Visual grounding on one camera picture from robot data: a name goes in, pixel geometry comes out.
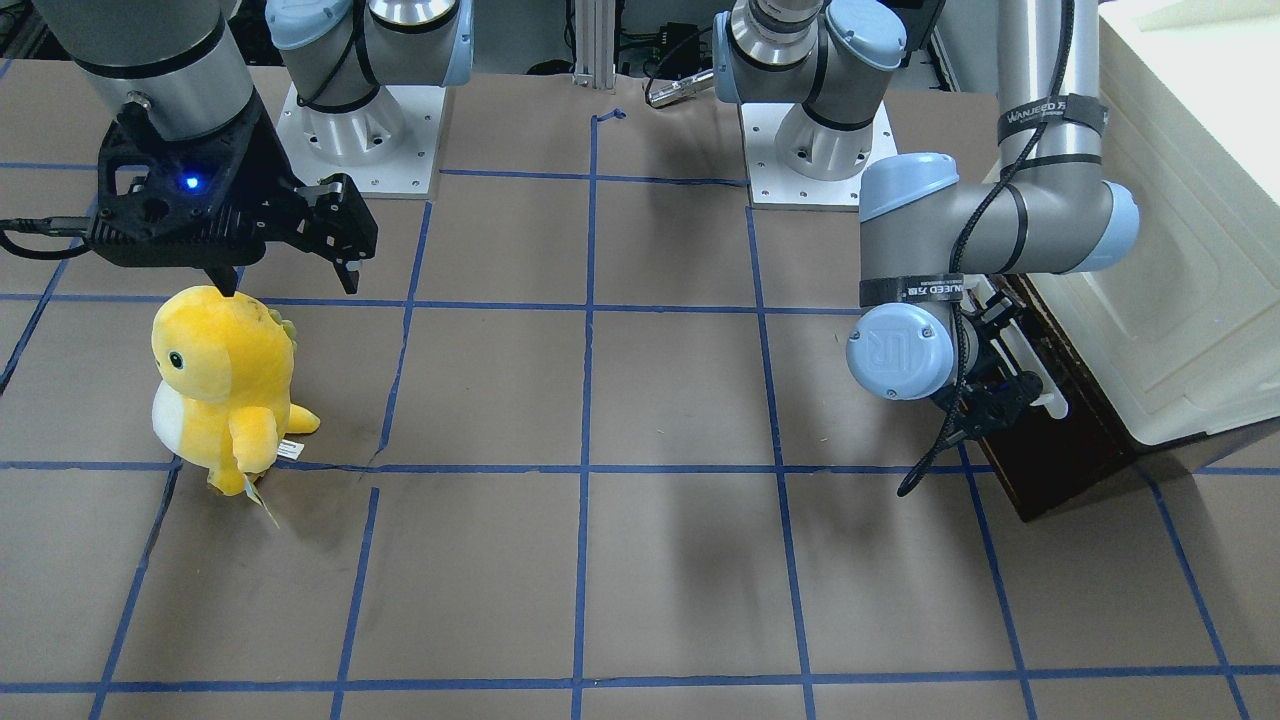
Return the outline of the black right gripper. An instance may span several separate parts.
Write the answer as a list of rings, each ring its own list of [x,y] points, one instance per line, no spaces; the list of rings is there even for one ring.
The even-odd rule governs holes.
[[[298,249],[326,259],[347,295],[358,292],[378,223],[353,177],[301,184],[259,92],[221,128],[186,141],[164,140],[152,118],[124,102],[102,140],[88,249],[118,266],[204,269],[233,297],[239,266],[298,232]]]

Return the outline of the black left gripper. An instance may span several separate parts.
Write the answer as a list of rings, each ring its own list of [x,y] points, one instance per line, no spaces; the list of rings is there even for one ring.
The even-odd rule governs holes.
[[[964,382],[948,382],[931,396],[931,401],[948,414],[938,446],[955,446],[964,439],[979,439],[1007,429],[1030,406],[1030,380],[1024,380],[1021,375],[1015,378],[992,346],[1007,329],[1024,334],[1021,319],[1025,313],[1027,305],[1007,292],[995,292],[975,311],[975,334],[964,332]]]

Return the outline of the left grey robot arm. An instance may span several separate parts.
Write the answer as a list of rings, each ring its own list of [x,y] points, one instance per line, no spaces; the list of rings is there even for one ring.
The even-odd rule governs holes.
[[[1108,268],[1137,241],[1132,192],[1106,181],[1094,1],[1004,1],[998,177],[973,184],[942,152],[868,161],[874,115],[913,50],[905,14],[934,1],[736,1],[712,26],[723,102],[794,106],[786,161],[858,172],[861,318],[849,370],[887,400],[963,400],[979,352],[961,310],[970,275]]]

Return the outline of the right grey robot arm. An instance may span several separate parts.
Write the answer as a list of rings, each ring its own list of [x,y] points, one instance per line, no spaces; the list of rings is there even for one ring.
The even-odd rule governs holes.
[[[447,88],[474,68],[470,1],[269,1],[271,45],[294,90],[298,141],[321,176],[300,176],[227,19],[227,1],[37,1],[111,124],[87,217],[6,219],[3,233],[77,237],[67,250],[3,247],[63,260],[95,252],[128,268],[188,266],[225,296],[269,243],[328,260],[347,293],[374,258],[378,224],[358,167],[413,151],[394,88]]]

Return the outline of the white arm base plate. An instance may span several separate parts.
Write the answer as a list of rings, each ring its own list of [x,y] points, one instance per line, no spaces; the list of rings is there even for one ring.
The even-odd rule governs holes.
[[[384,86],[366,106],[326,114],[297,104],[291,86],[276,132],[306,184],[349,176],[366,199],[430,199],[449,91]]]
[[[795,102],[739,108],[755,209],[859,211],[865,169],[897,154],[884,104],[860,129],[818,124]]]

